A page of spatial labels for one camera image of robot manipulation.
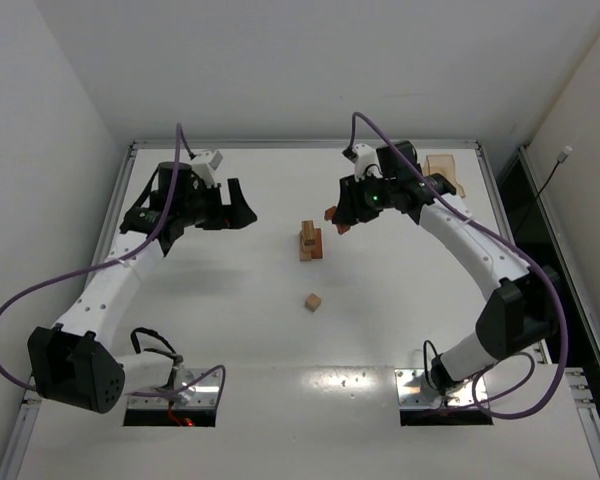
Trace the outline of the long light wood block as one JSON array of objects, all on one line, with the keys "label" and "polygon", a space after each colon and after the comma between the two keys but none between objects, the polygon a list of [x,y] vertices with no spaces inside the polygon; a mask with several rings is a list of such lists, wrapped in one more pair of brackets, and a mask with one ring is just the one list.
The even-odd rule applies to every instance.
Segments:
[{"label": "long light wood block", "polygon": [[315,246],[313,244],[306,244],[303,240],[299,242],[299,260],[301,262],[309,262],[313,258],[313,251]]}]

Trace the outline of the transparent orange plastic tray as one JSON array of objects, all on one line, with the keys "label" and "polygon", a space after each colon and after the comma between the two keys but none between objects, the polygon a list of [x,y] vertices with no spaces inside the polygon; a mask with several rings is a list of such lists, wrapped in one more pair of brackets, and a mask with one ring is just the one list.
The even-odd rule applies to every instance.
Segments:
[{"label": "transparent orange plastic tray", "polygon": [[440,174],[444,176],[456,189],[461,198],[465,198],[464,187],[457,181],[456,163],[453,155],[435,154],[427,155],[423,164],[423,173],[426,176]]}]

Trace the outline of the small dark wood cube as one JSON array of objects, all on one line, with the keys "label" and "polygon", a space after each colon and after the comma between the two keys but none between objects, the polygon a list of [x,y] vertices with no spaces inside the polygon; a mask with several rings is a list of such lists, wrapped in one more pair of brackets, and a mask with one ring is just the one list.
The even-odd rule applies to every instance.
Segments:
[{"label": "small dark wood cube", "polygon": [[334,221],[334,216],[335,213],[337,211],[337,207],[336,206],[332,206],[330,208],[328,208],[325,212],[324,212],[324,220],[326,222],[330,222],[331,224],[333,224],[336,228],[336,231],[339,235],[344,235],[345,233],[347,233],[351,227],[349,225],[346,224],[339,224],[336,223]]}]

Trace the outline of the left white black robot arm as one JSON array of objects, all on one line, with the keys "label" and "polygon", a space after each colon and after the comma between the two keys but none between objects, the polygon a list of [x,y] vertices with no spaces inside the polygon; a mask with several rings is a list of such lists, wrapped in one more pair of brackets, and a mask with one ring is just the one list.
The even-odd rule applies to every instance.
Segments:
[{"label": "left white black robot arm", "polygon": [[188,227],[239,230],[254,223],[236,178],[228,179],[229,203],[215,178],[219,151],[205,151],[192,164],[161,162],[126,212],[107,265],[50,328],[29,336],[36,392],[44,399],[109,412],[124,395],[174,397],[183,358],[172,347],[135,347],[114,356],[111,345],[142,282]]}]

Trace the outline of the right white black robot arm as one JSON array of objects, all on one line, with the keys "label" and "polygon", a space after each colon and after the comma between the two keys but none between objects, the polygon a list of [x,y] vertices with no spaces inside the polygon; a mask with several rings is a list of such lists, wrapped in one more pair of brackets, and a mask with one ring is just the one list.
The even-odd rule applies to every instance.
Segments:
[{"label": "right white black robot arm", "polygon": [[394,148],[355,144],[343,155],[354,172],[340,179],[338,204],[326,220],[346,231],[386,209],[408,215],[455,257],[486,301],[473,332],[432,359],[425,375],[430,389],[444,395],[557,331],[548,292],[557,284],[555,272],[532,274],[527,261],[473,226],[456,186],[439,170],[424,172],[410,142]]}]

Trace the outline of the small light cube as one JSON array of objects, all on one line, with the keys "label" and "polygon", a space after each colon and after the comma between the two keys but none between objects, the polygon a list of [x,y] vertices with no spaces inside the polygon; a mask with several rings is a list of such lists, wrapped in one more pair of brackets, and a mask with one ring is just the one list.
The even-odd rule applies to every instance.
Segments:
[{"label": "small light cube", "polygon": [[309,294],[304,302],[304,306],[307,310],[315,312],[322,304],[322,299],[316,294]]}]

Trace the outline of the long dark wood block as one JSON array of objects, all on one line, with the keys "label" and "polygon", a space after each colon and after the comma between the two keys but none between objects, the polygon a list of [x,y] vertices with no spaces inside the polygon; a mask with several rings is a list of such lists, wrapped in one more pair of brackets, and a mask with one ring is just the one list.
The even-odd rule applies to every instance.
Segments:
[{"label": "long dark wood block", "polygon": [[311,258],[313,260],[320,260],[323,258],[323,256],[324,256],[324,250],[323,250],[322,229],[316,228],[315,229],[315,245],[311,252]]}]

